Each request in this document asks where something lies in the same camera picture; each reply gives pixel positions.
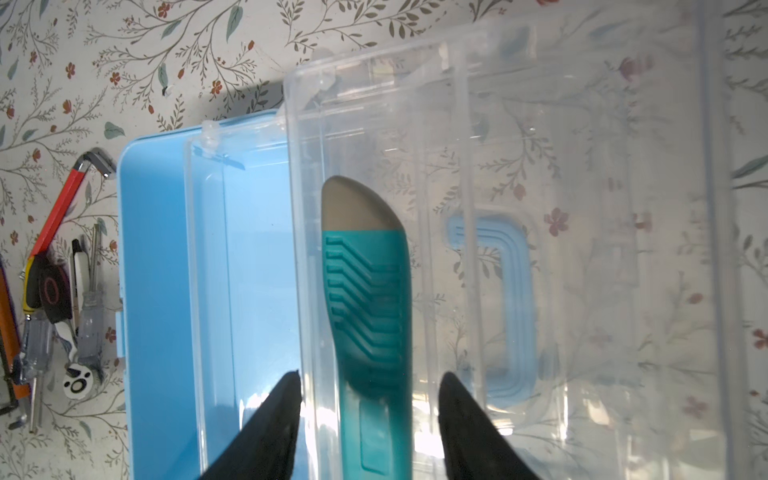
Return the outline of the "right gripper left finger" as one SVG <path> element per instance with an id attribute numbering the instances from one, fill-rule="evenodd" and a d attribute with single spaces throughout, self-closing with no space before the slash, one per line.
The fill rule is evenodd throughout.
<path id="1" fill-rule="evenodd" d="M 289 371 L 201 479 L 289 479 L 301 403 L 300 375 Z"/>

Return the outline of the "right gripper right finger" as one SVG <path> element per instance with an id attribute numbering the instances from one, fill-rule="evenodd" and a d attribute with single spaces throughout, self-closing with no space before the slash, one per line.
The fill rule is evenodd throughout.
<path id="1" fill-rule="evenodd" d="M 539 479 L 454 373 L 443 375 L 438 401 L 438 424 L 449 479 Z"/>

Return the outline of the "teal utility knife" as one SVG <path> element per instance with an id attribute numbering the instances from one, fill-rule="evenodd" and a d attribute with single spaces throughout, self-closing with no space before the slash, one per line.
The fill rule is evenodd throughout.
<path id="1" fill-rule="evenodd" d="M 344 176 L 321 191 L 321 259 L 346 479 L 412 476 L 412 292 L 404 227 Z"/>

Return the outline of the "blue plastic tool box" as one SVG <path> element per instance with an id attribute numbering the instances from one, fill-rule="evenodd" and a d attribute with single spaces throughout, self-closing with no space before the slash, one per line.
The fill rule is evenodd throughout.
<path id="1" fill-rule="evenodd" d="M 712 1 L 578 1 L 319 57 L 279 110 L 130 144 L 133 477 L 201 475 L 298 371 L 294 475 L 344 479 L 344 176 L 407 237 L 412 479 L 446 475 L 446 372 L 542 479 L 748 478 L 723 32 Z"/>

